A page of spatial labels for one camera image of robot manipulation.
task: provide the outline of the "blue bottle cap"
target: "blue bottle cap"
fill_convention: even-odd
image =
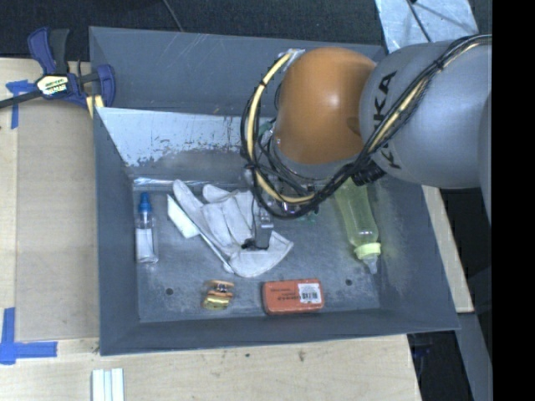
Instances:
[[[138,206],[138,212],[152,212],[152,206],[149,201],[149,194],[144,191],[141,193],[140,205]]]

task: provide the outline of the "barcode sticker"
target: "barcode sticker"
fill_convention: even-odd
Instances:
[[[319,284],[298,284],[299,299],[301,303],[321,303],[321,291]]]

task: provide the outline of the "clear bottle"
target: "clear bottle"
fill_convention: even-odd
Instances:
[[[367,186],[358,186],[348,179],[334,192],[334,197],[342,211],[355,255],[368,266],[370,273],[375,274],[381,244],[377,242],[379,230],[369,207]]]
[[[156,263],[156,220],[152,214],[149,194],[141,193],[138,216],[135,219],[135,259],[139,263]]]

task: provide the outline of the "orange object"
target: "orange object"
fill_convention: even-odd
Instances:
[[[306,52],[284,75],[273,136],[284,156],[320,165],[348,159],[364,147],[360,95],[375,63],[346,48]]]
[[[325,302],[319,279],[265,282],[262,300],[266,313],[270,315],[314,312],[321,309]]]

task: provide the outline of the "yellow cable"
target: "yellow cable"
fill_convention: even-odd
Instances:
[[[290,59],[292,56],[291,53],[285,53],[267,72],[263,77],[262,82],[258,85],[255,90],[254,95],[252,96],[251,107],[249,109],[249,120],[247,122],[247,152],[249,157],[253,159],[254,156],[254,141],[252,137],[254,136],[254,121],[257,114],[258,103],[260,102],[260,97],[262,96],[266,85],[270,82],[275,73]],[[273,198],[273,199],[282,199],[285,202],[291,204],[299,204],[302,202],[310,201],[314,195],[308,195],[305,197],[290,197],[277,193],[271,186],[266,182],[260,173],[255,170],[255,175],[257,177],[257,183]]]

